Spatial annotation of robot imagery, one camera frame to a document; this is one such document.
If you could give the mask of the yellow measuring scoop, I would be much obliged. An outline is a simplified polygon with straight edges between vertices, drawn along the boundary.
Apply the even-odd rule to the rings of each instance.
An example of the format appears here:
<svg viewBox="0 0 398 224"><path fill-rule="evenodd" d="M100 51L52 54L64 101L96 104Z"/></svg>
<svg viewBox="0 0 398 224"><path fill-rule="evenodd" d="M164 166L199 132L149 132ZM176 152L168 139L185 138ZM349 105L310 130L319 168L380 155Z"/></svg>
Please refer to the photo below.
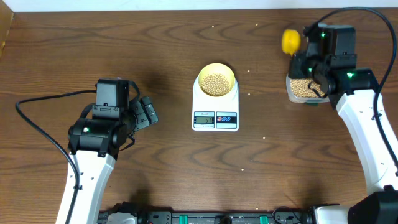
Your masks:
<svg viewBox="0 0 398 224"><path fill-rule="evenodd" d="M299 51L301 44L300 34L293 29L286 29L282 34L282 51L293 56Z"/></svg>

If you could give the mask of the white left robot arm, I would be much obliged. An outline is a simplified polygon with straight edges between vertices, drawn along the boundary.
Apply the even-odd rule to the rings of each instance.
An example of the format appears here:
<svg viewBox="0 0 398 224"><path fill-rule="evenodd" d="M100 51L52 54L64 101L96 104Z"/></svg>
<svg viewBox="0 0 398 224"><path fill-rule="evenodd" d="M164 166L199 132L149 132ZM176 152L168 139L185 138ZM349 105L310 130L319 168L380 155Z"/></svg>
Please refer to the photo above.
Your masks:
<svg viewBox="0 0 398 224"><path fill-rule="evenodd" d="M118 120L88 119L100 106L89 104L68 131L73 165L63 193L57 223L96 223L104 190L120 151L136 142L134 134L159 121L148 96L129 102Z"/></svg>

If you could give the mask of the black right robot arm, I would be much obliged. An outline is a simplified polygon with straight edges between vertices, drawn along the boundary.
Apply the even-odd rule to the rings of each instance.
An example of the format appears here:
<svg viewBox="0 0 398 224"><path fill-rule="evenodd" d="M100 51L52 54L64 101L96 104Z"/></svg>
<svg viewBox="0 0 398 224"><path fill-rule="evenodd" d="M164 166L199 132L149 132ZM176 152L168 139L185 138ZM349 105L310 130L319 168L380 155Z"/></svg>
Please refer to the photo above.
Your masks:
<svg viewBox="0 0 398 224"><path fill-rule="evenodd" d="M356 205L315 205L304 223L397 223L397 138L376 94L379 84L368 68L357 68L355 29L317 24L301 36L287 29L282 50L291 55L288 77L309 79L314 93L328 98L344 121L363 168L367 197Z"/></svg>

